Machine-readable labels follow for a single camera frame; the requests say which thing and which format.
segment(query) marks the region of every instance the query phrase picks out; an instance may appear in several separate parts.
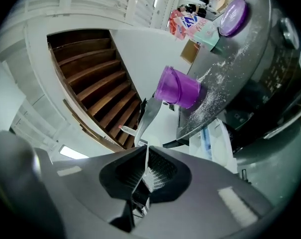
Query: table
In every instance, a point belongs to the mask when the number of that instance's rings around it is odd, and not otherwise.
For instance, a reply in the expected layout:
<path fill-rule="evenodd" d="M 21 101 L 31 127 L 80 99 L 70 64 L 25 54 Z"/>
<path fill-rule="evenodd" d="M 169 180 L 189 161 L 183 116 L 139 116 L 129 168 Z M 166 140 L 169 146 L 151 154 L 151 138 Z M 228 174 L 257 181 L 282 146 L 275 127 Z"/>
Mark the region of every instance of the table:
<path fill-rule="evenodd" d="M 257 68 L 271 28 L 270 2 L 246 2 L 249 13 L 241 30 L 232 37 L 220 36 L 211 52 L 199 50 L 188 75 L 201 82 L 201 93 L 191 108 L 180 108 L 177 139 L 188 139 L 211 123 Z M 221 18 L 214 20 L 215 25 L 219 26 Z"/>

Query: desk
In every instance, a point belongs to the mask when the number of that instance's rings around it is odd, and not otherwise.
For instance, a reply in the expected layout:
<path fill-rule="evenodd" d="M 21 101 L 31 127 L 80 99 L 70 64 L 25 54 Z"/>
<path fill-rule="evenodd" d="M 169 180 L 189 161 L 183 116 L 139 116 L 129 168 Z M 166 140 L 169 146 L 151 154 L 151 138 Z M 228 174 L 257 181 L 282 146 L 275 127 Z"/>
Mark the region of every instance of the desk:
<path fill-rule="evenodd" d="M 188 75 L 201 81 L 202 90 L 189 109 L 180 108 L 177 139 L 187 139 L 211 123 L 236 97 L 259 64 L 270 33 L 269 0 L 246 0 L 249 13 L 232 37 L 220 36 L 209 52 L 201 48 Z M 222 15 L 215 19 L 219 26 Z"/>

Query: wooden staircase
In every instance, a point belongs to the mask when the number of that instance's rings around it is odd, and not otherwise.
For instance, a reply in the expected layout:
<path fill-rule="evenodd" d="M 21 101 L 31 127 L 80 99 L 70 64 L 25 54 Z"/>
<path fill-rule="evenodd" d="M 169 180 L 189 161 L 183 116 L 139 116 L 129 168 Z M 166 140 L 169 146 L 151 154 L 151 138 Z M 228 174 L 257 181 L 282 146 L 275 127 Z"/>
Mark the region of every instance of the wooden staircase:
<path fill-rule="evenodd" d="M 64 86 L 117 144 L 134 146 L 120 130 L 137 129 L 141 99 L 111 38 L 104 29 L 76 30 L 48 36 Z"/>

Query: gray countertop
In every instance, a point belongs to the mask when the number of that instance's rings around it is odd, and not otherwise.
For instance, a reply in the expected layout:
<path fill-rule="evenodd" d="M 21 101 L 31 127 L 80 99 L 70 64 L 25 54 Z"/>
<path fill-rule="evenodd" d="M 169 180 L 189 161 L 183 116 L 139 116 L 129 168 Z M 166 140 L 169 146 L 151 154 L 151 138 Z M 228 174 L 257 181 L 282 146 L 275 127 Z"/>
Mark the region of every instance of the gray countertop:
<path fill-rule="evenodd" d="M 234 99 L 257 68 L 270 33 L 270 0 L 245 0 L 249 12 L 232 37 L 220 36 L 208 51 L 201 48 L 188 75 L 201 82 L 201 93 L 189 109 L 180 108 L 177 139 L 207 126 Z M 215 21 L 219 26 L 222 15 Z"/>

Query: purple lid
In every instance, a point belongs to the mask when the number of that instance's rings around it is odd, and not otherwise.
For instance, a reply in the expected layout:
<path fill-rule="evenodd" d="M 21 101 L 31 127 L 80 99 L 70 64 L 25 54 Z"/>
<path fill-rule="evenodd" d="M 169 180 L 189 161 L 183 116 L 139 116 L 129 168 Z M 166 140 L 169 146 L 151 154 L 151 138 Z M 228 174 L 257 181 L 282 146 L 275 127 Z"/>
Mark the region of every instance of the purple lid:
<path fill-rule="evenodd" d="M 224 36 L 233 34 L 244 22 L 247 12 L 248 6 L 244 0 L 233 0 L 223 14 L 220 34 Z"/>

